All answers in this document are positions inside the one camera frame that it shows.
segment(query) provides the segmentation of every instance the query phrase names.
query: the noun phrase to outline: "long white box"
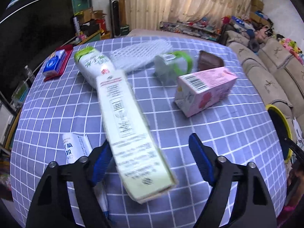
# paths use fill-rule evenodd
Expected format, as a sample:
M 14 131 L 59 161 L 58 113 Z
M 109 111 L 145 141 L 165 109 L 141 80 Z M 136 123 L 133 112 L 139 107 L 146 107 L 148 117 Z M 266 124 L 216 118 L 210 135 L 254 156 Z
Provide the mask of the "long white box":
M 102 123 L 117 171 L 129 196 L 144 203 L 177 180 L 156 146 L 122 70 L 96 78 Z

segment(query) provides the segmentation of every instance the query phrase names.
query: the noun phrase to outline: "pink box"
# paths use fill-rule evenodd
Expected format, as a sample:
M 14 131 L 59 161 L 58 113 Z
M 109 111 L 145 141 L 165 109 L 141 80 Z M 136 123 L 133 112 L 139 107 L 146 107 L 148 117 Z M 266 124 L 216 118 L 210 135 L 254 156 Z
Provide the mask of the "pink box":
M 190 117 L 226 97 L 237 78 L 225 67 L 180 76 L 174 101 Z

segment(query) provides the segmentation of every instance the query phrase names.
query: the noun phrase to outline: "beige curtain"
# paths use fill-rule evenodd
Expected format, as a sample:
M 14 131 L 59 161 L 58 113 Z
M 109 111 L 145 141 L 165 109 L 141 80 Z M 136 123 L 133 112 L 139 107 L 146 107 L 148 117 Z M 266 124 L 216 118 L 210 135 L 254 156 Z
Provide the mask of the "beige curtain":
M 246 13 L 251 0 L 125 0 L 126 19 L 131 29 L 156 30 L 160 21 L 196 21 L 207 16 L 220 27 L 226 15 Z

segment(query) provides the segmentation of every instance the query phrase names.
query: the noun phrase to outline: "white foam net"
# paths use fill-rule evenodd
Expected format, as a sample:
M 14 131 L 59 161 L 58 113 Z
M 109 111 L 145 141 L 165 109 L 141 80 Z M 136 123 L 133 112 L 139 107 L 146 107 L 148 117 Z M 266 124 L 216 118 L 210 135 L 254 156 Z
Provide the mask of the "white foam net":
M 169 41 L 158 39 L 117 49 L 110 56 L 116 69 L 130 72 L 153 61 L 155 56 L 172 51 Z

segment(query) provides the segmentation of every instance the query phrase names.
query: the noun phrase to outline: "blue gripper pad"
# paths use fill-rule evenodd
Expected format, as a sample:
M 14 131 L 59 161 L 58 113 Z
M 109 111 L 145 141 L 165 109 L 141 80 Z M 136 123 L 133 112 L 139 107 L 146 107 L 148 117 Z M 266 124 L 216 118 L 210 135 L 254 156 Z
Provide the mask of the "blue gripper pad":
M 105 148 L 99 155 L 93 168 L 91 182 L 94 186 L 104 178 L 109 163 L 113 157 L 109 142 L 106 142 L 105 144 L 103 144 L 103 146 Z
M 195 133 L 189 136 L 189 148 L 204 181 L 208 182 L 210 186 L 214 186 L 216 153 L 211 147 L 204 146 Z

